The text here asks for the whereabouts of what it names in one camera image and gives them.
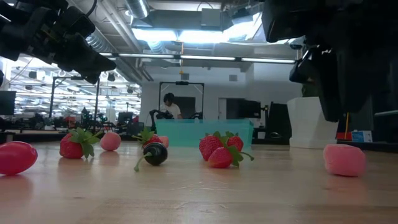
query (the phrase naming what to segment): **blue box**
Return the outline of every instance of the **blue box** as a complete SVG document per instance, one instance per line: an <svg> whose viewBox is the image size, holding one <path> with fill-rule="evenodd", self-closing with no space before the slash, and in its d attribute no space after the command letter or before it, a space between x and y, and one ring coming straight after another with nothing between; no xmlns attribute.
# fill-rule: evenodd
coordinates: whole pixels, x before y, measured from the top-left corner
<svg viewBox="0 0 398 224"><path fill-rule="evenodd" d="M371 131L352 131L351 135L354 142L372 142Z"/></svg>
<svg viewBox="0 0 398 224"><path fill-rule="evenodd" d="M219 131L224 136L226 131L231 131L239 133L243 147L251 147L253 123L250 120L158 119L155 123L157 134L168 136L170 146L199 147L206 133Z"/></svg>

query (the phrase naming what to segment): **white shirt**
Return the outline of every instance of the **white shirt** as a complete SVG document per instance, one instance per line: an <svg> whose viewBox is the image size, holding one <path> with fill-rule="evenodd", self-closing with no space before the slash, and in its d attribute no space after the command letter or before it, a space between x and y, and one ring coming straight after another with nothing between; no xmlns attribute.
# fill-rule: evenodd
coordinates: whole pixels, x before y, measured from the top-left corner
<svg viewBox="0 0 398 224"><path fill-rule="evenodd" d="M174 119L178 119L178 115L181 114L180 108L174 103L171 106L167 106L165 104L161 105L160 111L165 111L165 110L170 112L173 115Z"/></svg>

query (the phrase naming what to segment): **man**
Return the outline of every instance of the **man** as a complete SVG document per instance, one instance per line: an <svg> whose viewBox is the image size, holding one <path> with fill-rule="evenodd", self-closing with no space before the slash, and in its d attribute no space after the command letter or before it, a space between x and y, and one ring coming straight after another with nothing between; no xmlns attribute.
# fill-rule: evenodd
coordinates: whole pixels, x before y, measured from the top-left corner
<svg viewBox="0 0 398 224"><path fill-rule="evenodd" d="M170 112L174 119L183 119L181 115L180 108L174 104L174 94L173 93L168 93L164 95L163 98L164 105L160 106L160 111L165 111L167 110Z"/></svg>

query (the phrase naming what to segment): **teal plastic bin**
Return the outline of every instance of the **teal plastic bin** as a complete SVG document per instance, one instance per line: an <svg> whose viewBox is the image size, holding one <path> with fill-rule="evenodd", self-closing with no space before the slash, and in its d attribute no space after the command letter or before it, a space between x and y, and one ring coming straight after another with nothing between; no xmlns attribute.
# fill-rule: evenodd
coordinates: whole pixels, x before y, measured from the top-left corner
<svg viewBox="0 0 398 224"><path fill-rule="evenodd" d="M168 136L170 146L199 147L200 139L206 133L219 131L225 135L231 131L243 140L243 147L251 147L253 123L250 120L192 120L192 119L158 119L156 121L157 134Z"/></svg>

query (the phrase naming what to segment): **strawberry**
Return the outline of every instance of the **strawberry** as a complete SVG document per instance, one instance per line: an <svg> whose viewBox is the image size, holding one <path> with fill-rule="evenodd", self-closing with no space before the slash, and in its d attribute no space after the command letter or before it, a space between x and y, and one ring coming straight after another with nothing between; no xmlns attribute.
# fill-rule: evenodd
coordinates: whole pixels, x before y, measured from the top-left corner
<svg viewBox="0 0 398 224"><path fill-rule="evenodd" d="M98 132L93 136L89 131L84 132L83 129L69 130L69 134L62 138L60 142L60 155L67 159L80 159L84 156L94 156L94 148L92 144L100 141L97 136Z"/></svg>
<svg viewBox="0 0 398 224"><path fill-rule="evenodd" d="M223 147L223 143L220 141L221 134L216 131L214 135L206 135L199 143L199 150L201 156L205 161L209 160L211 154L218 149L219 147Z"/></svg>
<svg viewBox="0 0 398 224"><path fill-rule="evenodd" d="M232 164L232 154L225 147L219 147L209 157L209 166L212 168L227 168Z"/></svg>
<svg viewBox="0 0 398 224"><path fill-rule="evenodd" d="M239 162L243 161L243 156L247 155L250 160L253 161L254 158L245 152L239 152L236 146L227 146L229 137L223 136L220 141L223 147L217 148L209 158L209 165L213 168L227 168L231 164L239 167Z"/></svg>
<svg viewBox="0 0 398 224"><path fill-rule="evenodd" d="M236 146L236 148L238 149L239 152L242 151L243 148L243 141L242 139L238 136L238 134L236 133L233 134L229 131L226 132L226 135L229 137L228 142L226 143L227 146Z"/></svg>
<svg viewBox="0 0 398 224"><path fill-rule="evenodd" d="M162 143L162 140L159 139L159 137L155 134L155 132L149 131L147 128L144 128L144 130L142 130L140 134L141 137L133 136L133 138L139 140L140 144L142 145L142 148L144 148L146 145L152 142Z"/></svg>
<svg viewBox="0 0 398 224"><path fill-rule="evenodd" d="M168 148L169 147L169 137L167 136L159 136L159 139L162 141L162 144Z"/></svg>

